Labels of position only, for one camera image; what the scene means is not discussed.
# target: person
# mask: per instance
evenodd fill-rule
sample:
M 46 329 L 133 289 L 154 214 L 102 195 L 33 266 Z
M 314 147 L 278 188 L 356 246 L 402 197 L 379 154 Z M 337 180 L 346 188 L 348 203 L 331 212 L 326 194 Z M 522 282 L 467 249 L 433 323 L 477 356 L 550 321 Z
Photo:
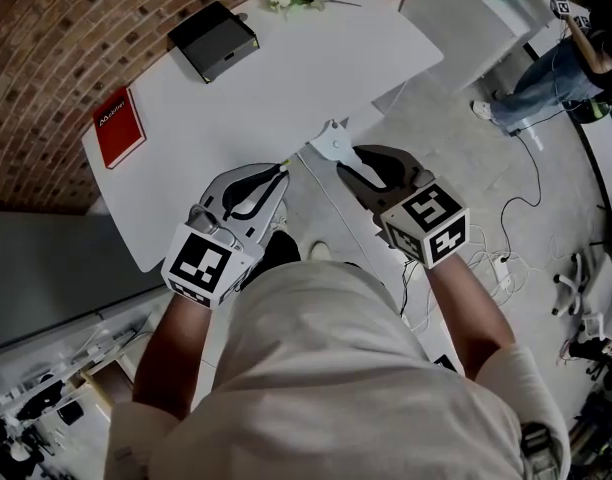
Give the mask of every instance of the person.
M 570 37 L 533 63 L 513 94 L 491 103 L 473 101 L 477 117 L 507 128 L 543 108 L 612 90 L 612 0 L 570 1 L 590 11 L 589 32 L 565 16 Z
M 531 425 L 550 434 L 539 478 L 566 478 L 563 418 L 459 256 L 426 275 L 465 377 L 425 358 L 375 277 L 314 251 L 274 232 L 192 412 L 211 311 L 174 296 L 112 411 L 106 479 L 537 478 Z

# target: tabletop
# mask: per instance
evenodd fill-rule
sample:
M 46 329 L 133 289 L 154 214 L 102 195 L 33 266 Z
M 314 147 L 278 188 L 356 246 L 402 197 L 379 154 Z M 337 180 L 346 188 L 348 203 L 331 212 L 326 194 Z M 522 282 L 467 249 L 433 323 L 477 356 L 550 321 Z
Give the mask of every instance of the tabletop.
M 442 59 L 441 52 L 383 0 L 343 0 L 288 16 L 264 0 L 248 15 L 260 50 L 211 84 L 177 49 L 130 87 L 147 140 L 115 169 L 94 127 L 83 137 L 90 166 L 138 267 L 168 251 L 209 183 L 224 171 L 280 162 L 341 120 Z

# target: person in white shirt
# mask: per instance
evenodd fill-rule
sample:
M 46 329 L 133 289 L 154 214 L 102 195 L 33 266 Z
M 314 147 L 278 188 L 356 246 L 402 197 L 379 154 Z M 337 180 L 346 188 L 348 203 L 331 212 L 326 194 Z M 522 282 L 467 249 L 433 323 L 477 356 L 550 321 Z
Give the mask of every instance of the person in white shirt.
M 426 275 L 465 377 L 427 360 L 376 278 L 301 261 L 276 231 L 192 412 L 212 313 L 173 298 L 113 409 L 105 478 L 566 478 L 566 425 L 529 350 L 459 256 Z

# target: book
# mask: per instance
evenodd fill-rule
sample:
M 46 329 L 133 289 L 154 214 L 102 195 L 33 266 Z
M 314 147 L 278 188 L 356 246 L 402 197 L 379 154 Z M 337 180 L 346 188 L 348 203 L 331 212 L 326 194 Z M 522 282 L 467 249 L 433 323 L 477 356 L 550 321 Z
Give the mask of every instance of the book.
M 104 164 L 113 169 L 146 140 L 132 94 L 121 87 L 93 114 Z

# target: black pants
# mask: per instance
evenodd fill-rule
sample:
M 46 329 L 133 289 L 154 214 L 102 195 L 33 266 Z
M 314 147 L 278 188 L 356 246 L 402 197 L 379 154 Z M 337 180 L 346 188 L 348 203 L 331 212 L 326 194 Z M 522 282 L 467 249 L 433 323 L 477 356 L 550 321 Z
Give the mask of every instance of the black pants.
M 290 235 L 284 233 L 283 231 L 275 231 L 273 236 L 270 237 L 270 241 L 266 246 L 266 252 L 264 253 L 262 261 L 257 264 L 253 271 L 244 280 L 240 290 L 246 288 L 267 270 L 279 267 L 285 263 L 301 261 L 301 259 L 302 258 L 299 255 L 299 249 L 297 248 L 295 240 L 293 240 Z

